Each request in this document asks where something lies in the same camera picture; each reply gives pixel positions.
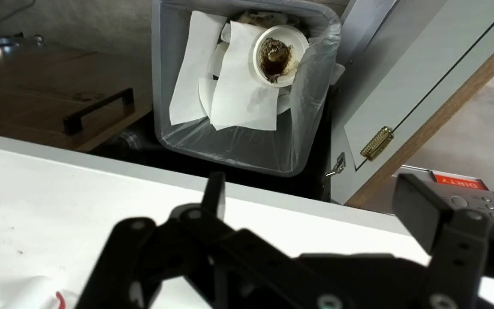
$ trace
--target paper towel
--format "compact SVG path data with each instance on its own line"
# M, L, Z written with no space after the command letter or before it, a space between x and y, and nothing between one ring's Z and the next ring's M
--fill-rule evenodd
M276 130L278 87L268 87L250 74L250 53L264 29L230 22L230 46L213 94L211 123L214 129L249 127Z
M207 72L211 53L225 26L225 17L204 12L192 12L190 31L182 58L182 67L170 101L171 125L204 118L206 111L199 103L197 82Z

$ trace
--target white table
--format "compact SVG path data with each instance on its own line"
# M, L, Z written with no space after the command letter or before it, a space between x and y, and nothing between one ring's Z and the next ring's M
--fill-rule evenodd
M0 137L0 305L33 276L81 293L111 226L127 216L166 221L197 202L204 178ZM300 252L393 252L427 262L393 216L228 183L225 221ZM482 295L494 300L494 281ZM156 307L206 307L183 280Z

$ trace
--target metal hinge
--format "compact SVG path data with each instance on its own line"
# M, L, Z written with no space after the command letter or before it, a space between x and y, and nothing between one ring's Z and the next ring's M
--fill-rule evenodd
M365 156L369 161L376 159L384 151L384 147L391 142L393 137L394 137L393 129L384 125L370 139L370 142L360 151L360 154Z
M345 170L345 166L346 166L346 156L345 156L345 153L340 153L336 156L336 161L334 161L333 168L326 173L326 178L341 173Z

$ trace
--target white cabinet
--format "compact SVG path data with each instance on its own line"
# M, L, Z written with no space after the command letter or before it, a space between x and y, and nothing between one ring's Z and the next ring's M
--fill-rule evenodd
M329 99L331 165L345 158L331 197L362 204L494 75L494 0L400 0L346 72Z

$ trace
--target gray trash can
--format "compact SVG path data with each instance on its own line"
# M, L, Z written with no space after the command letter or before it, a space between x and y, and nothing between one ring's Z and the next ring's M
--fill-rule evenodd
M252 170L293 177L304 170L322 115L329 84L338 79L340 20L317 3L302 0L154 0L153 105L159 142L177 153ZM278 117L278 130L242 127L214 130L207 118L171 125L173 96L189 36L190 12L237 17L245 10L295 15L307 29L310 48L304 55L290 92L290 110Z

